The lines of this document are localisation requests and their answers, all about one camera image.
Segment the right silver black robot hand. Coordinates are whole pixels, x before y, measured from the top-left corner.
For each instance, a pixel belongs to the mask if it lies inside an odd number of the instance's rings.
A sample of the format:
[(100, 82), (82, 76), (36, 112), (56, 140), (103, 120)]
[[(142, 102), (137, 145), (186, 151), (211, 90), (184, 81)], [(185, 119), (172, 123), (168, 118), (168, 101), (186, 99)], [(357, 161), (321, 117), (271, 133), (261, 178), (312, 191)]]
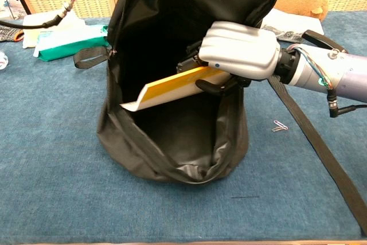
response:
[(199, 79), (196, 87), (225, 96), (251, 81), (262, 81), (274, 74), (281, 57), (281, 47), (274, 32), (228, 21), (216, 21), (199, 42), (188, 47), (188, 56), (180, 61), (178, 73), (199, 66), (230, 74), (224, 84)]

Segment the yellow white paper pad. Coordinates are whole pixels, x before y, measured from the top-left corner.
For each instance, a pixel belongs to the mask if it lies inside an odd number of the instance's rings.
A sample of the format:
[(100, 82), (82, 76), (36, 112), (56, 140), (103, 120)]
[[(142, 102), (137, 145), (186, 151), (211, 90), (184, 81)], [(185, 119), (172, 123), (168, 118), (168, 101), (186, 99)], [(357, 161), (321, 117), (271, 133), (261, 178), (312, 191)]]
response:
[(212, 84), (224, 84), (230, 76), (229, 73), (215, 68), (197, 67), (146, 84), (136, 101), (122, 103), (120, 106), (125, 110), (136, 112), (202, 92), (196, 86), (197, 80), (205, 80)]

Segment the black backpack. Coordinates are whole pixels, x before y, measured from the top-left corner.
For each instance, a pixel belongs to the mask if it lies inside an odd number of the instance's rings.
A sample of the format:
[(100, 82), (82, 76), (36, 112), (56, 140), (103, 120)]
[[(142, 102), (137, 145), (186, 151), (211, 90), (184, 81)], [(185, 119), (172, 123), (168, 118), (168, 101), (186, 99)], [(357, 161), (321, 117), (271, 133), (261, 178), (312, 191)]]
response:
[(231, 76), (217, 92), (200, 91), (145, 111), (123, 103), (138, 89), (198, 61), (199, 44), (215, 20), (258, 29), (276, 0), (118, 0), (107, 47), (81, 50), (75, 66), (107, 63), (107, 97), (97, 135), (107, 153), (133, 175), (154, 181), (205, 185), (231, 173), (249, 144), (244, 91)]

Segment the white tissue multipack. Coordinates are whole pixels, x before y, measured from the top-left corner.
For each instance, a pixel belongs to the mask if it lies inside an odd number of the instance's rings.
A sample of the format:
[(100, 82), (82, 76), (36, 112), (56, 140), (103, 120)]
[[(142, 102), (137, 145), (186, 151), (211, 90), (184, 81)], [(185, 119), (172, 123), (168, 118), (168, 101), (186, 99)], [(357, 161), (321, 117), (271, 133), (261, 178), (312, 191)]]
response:
[(307, 30), (324, 35), (317, 18), (285, 13), (272, 9), (262, 20), (261, 29), (272, 31), (278, 40), (301, 43), (302, 34)]

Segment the black stapler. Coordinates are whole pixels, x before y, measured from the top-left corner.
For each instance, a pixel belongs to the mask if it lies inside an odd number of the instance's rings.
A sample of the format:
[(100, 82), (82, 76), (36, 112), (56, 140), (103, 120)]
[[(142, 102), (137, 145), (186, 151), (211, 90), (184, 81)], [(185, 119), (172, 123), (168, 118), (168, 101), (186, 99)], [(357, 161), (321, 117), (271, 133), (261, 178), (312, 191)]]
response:
[(336, 49), (342, 53), (349, 53), (344, 47), (342, 47), (340, 44), (337, 44), (332, 39), (310, 29), (306, 30), (302, 34), (302, 38), (314, 44), (315, 46), (323, 49), (329, 49), (329, 50)]

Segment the small paper clips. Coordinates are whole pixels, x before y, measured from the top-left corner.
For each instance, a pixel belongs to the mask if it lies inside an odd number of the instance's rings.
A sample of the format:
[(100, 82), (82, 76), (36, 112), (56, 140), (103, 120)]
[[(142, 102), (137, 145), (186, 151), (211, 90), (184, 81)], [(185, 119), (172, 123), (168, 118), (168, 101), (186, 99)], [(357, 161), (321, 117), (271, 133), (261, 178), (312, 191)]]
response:
[(288, 127), (278, 120), (274, 120), (274, 124), (276, 125), (276, 127), (271, 130), (272, 132), (288, 130)]

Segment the green wet wipes pack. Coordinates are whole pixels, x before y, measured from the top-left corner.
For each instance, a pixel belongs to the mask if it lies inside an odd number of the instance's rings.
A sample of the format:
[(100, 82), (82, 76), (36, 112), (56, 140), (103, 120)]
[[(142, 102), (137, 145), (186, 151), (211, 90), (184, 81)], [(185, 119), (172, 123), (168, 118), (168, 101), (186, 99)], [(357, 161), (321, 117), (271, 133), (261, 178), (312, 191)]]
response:
[(109, 46), (107, 33), (108, 26), (102, 24), (41, 32), (33, 56), (42, 61), (53, 61), (72, 56), (85, 48)]

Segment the blue table mat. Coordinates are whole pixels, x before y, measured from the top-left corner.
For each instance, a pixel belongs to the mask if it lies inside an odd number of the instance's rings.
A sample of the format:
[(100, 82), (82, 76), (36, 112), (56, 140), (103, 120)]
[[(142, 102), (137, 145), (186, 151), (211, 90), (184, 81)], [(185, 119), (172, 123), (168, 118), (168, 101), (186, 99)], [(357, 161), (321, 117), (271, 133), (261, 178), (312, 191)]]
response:
[[(0, 43), (0, 245), (361, 240), (308, 140), (266, 81), (245, 90), (249, 149), (206, 185), (147, 181), (114, 162), (96, 126), (106, 66), (43, 62)], [(278, 120), (288, 130), (272, 132)]]

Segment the beige lunch box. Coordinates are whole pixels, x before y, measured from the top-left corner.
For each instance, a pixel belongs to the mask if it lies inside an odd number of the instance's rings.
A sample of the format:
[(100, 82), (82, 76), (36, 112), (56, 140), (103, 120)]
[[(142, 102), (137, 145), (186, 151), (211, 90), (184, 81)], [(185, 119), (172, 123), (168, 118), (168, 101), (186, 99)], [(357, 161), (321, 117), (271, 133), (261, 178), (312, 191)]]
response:
[[(24, 17), (24, 25), (40, 25), (41, 23), (48, 22), (57, 15), (57, 10), (36, 13), (31, 15), (26, 15)], [(41, 32), (52, 32), (66, 30), (70, 28), (79, 28), (85, 26), (85, 21), (79, 18), (76, 13), (72, 10), (70, 11), (64, 19), (57, 25), (49, 28), (41, 29), (25, 29), (23, 38), (23, 48), (34, 48), (37, 45), (38, 36)]]

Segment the grey knit glove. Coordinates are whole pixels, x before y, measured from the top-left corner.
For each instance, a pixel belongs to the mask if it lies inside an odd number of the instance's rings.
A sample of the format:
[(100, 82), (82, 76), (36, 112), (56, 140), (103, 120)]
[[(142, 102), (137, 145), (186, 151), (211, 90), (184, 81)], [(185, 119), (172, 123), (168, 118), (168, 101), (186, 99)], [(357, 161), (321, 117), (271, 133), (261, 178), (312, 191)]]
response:
[(0, 25), (0, 42), (18, 42), (21, 41), (23, 37), (24, 31), (22, 29)]

